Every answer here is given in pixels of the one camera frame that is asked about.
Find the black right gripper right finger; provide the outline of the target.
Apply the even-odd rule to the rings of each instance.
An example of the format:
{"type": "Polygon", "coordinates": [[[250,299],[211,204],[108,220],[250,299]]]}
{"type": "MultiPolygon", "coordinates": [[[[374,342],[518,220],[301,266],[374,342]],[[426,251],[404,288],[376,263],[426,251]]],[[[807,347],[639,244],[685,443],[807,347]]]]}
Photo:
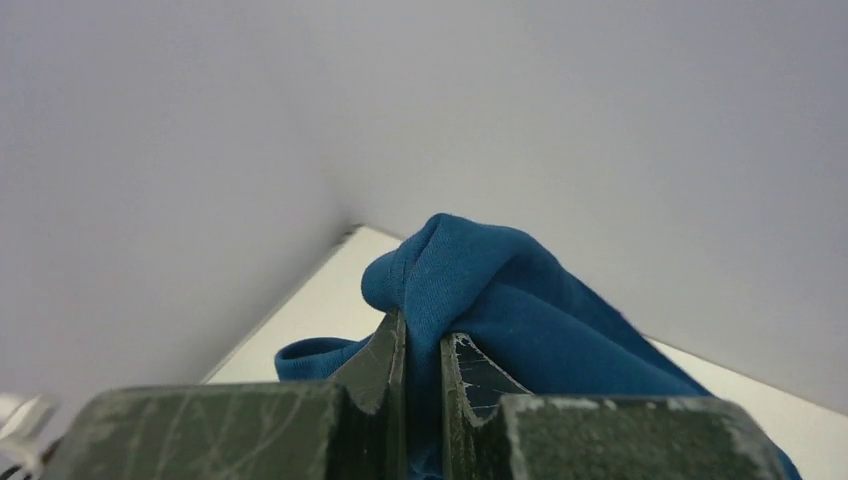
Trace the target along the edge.
{"type": "Polygon", "coordinates": [[[447,479],[786,479],[740,406],[536,395],[465,334],[441,342],[447,479]]]}

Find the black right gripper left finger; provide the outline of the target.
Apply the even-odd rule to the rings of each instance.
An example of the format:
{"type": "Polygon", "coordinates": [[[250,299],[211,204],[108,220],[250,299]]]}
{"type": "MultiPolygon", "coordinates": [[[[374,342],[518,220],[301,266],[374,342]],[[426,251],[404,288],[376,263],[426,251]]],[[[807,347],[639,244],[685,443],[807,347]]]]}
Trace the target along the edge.
{"type": "Polygon", "coordinates": [[[406,327],[387,314],[324,381],[156,386],[93,398],[47,479],[402,479],[406,327]]]}

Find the blue t-shirt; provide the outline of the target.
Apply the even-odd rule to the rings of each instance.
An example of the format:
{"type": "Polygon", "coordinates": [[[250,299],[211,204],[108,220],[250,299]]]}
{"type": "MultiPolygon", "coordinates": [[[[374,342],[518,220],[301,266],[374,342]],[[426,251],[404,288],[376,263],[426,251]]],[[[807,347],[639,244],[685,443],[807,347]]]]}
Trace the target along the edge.
{"type": "MultiPolygon", "coordinates": [[[[536,240],[512,228],[435,215],[367,267],[362,294],[405,322],[402,479],[447,479],[441,342],[452,334],[469,336],[536,395],[719,399],[536,240]]],[[[294,343],[277,354],[277,374],[324,381],[372,335],[294,343]]]]}

